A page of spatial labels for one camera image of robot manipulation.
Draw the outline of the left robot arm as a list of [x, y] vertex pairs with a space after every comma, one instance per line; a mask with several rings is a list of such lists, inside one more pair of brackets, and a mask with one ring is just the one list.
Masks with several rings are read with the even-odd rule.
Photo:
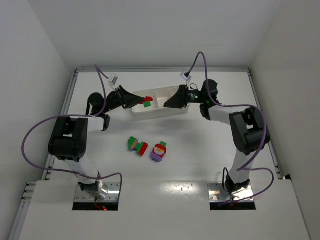
[[78, 179], [80, 189], [87, 195], [103, 200], [108, 195], [101, 175], [89, 161], [87, 138], [90, 132], [105, 132], [110, 125], [108, 112], [123, 107], [130, 109], [145, 100], [144, 97], [126, 91], [122, 86], [107, 97], [92, 93], [87, 100], [89, 116], [60, 116], [57, 118], [49, 143], [48, 152], [65, 162]]

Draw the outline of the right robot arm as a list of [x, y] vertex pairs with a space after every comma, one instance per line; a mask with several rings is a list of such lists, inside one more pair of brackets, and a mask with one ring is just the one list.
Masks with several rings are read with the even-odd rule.
[[177, 92], [163, 106], [171, 109], [183, 109], [188, 104], [199, 104], [203, 118], [230, 126], [236, 154], [230, 170], [222, 180], [223, 190], [232, 194], [245, 189], [250, 183], [250, 171], [258, 150], [262, 150], [270, 141], [265, 119], [258, 108], [248, 106], [237, 111], [235, 107], [225, 107], [218, 101], [218, 83], [212, 79], [203, 82], [201, 90], [180, 85]]

